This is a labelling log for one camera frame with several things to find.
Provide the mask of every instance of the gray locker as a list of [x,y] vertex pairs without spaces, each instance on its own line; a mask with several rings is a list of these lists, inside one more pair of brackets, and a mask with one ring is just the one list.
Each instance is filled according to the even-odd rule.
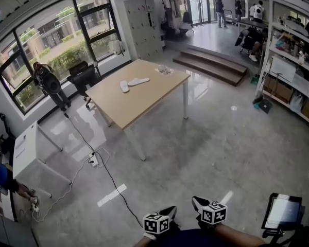
[[125,8],[139,59],[152,60],[163,53],[154,0],[127,0]]

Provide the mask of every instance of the glass door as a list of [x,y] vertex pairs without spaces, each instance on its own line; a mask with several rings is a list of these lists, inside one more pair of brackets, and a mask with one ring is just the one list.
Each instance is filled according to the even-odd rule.
[[209,0],[210,1],[210,21],[215,21],[217,20],[217,15],[216,15],[216,0]]
[[215,0],[188,0],[194,26],[216,20]]

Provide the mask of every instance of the step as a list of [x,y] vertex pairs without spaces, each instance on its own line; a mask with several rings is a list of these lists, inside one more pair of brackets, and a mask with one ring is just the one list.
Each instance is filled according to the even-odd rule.
[[241,75],[246,74],[246,70],[247,70],[246,67],[241,66],[237,63],[228,61],[226,59],[220,58],[218,56],[212,55],[212,54],[204,53],[204,52],[201,52],[195,49],[190,49],[190,48],[187,50],[181,51],[181,54],[185,56],[192,56],[192,57],[196,57],[202,60],[206,60],[213,64],[221,65]]
[[238,83],[242,80],[244,75],[231,72],[227,68],[218,66],[217,64],[204,63],[201,60],[198,60],[194,57],[180,55],[177,58],[173,59],[173,62],[182,64],[184,66],[194,68],[205,74],[213,76],[217,79],[220,79],[228,84],[237,86]]

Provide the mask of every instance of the polished concrete floor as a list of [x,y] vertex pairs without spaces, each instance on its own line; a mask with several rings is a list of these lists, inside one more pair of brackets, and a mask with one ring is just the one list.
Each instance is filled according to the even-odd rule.
[[[157,63],[182,71],[171,60],[178,52],[168,50]],[[261,236],[261,225],[271,193],[303,198],[309,225],[309,124],[290,110],[274,103],[269,114],[252,106],[255,87],[250,79],[233,87],[188,69],[189,118],[182,116],[182,88],[176,89],[138,120],[131,130],[142,145],[142,162],[125,134],[108,128],[96,109],[88,111],[78,96],[68,114],[86,141],[111,154],[107,167],[130,208],[142,219],[163,206],[178,207],[182,229],[196,228],[194,195],[221,200],[230,191],[225,222],[238,230]],[[47,164],[72,179],[90,149],[71,122],[56,111],[41,123],[64,148],[49,148],[41,141],[39,150]],[[50,191],[39,192],[40,218],[68,184],[46,172],[36,171],[33,184]],[[41,223],[31,221],[40,246],[132,246],[142,229],[118,196],[98,205],[114,191],[105,168],[85,163],[72,192],[49,212]],[[29,223],[29,203],[15,196],[21,222]]]
[[248,64],[258,67],[258,62],[249,59],[247,51],[240,52],[241,46],[235,46],[239,36],[238,27],[227,24],[228,28],[219,28],[217,23],[204,24],[193,28],[195,34],[188,31],[187,35],[172,39],[172,41],[215,51]]

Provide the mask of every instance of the window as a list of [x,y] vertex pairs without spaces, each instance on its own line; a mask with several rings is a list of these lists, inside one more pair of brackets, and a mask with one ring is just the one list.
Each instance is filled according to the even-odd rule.
[[306,17],[304,17],[303,15],[300,15],[298,13],[295,13],[293,11],[290,11],[289,14],[291,17],[295,18],[295,19],[300,19],[301,23],[303,24],[303,26],[306,26],[309,23],[309,19],[307,19]]
[[65,82],[68,69],[113,54],[109,42],[120,40],[110,0],[62,0],[38,12],[0,42],[0,81],[23,112],[42,98],[33,82],[33,64],[54,69]]
[[109,0],[76,0],[96,60],[112,54],[109,42],[120,40]]

